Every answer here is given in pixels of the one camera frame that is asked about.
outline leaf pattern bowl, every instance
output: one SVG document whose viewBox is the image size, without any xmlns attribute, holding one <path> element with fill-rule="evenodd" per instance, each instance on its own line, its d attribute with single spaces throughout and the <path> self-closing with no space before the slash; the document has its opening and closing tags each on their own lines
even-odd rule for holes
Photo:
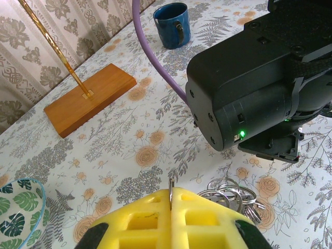
<svg viewBox="0 0 332 249">
<path fill-rule="evenodd" d="M 0 188 L 0 249 L 28 249 L 49 220 L 42 184 L 23 178 Z"/>
</svg>

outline wooden block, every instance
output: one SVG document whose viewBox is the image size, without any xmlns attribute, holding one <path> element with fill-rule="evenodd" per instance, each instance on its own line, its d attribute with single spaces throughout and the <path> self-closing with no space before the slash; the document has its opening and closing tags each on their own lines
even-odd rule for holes
<svg viewBox="0 0 332 249">
<path fill-rule="evenodd" d="M 136 80 L 113 64 L 83 82 L 90 98 L 79 86 L 45 107 L 44 111 L 54 128 L 65 138 L 94 115 L 136 85 Z"/>
</svg>

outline patterned curtain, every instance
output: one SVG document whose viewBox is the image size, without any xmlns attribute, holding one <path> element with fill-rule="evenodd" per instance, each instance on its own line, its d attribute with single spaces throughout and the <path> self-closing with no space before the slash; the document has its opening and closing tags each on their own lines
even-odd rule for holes
<svg viewBox="0 0 332 249">
<path fill-rule="evenodd" d="M 132 20 L 132 0 L 27 0 L 73 68 Z M 141 0 L 141 10 L 154 0 Z M 68 75 L 17 0 L 0 0 L 0 134 Z"/>
</svg>

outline floral tablecloth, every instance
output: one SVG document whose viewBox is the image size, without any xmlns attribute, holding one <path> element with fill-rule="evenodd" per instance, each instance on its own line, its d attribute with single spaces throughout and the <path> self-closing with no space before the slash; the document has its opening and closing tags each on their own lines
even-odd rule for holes
<svg viewBox="0 0 332 249">
<path fill-rule="evenodd" d="M 166 50 L 152 13 L 167 2 L 156 1 L 144 11 L 142 25 L 161 64 L 183 88 L 195 54 L 267 13 L 264 0 L 185 1 L 191 41 Z M 32 177 L 46 189 L 51 219 L 35 248 L 74 248 L 98 217 L 167 188 L 170 176 L 176 186 L 193 192 L 214 178 L 232 177 L 266 205 L 259 228 L 273 248 L 332 248 L 331 119 L 318 116 L 304 125 L 296 165 L 236 148 L 220 153 L 194 128 L 186 105 L 151 66 L 132 23 L 76 72 L 85 80 L 110 63 L 133 75 L 137 87 L 67 138 L 58 136 L 43 109 L 75 87 L 71 77 L 0 136 L 0 186 Z"/>
</svg>

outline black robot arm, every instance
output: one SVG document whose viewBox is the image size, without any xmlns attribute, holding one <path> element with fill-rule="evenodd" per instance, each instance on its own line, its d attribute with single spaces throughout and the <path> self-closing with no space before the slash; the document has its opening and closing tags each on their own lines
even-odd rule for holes
<svg viewBox="0 0 332 249">
<path fill-rule="evenodd" d="M 270 0 L 268 10 L 193 57 L 186 94 L 216 150 L 296 163 L 299 127 L 332 100 L 332 1 Z"/>
</svg>

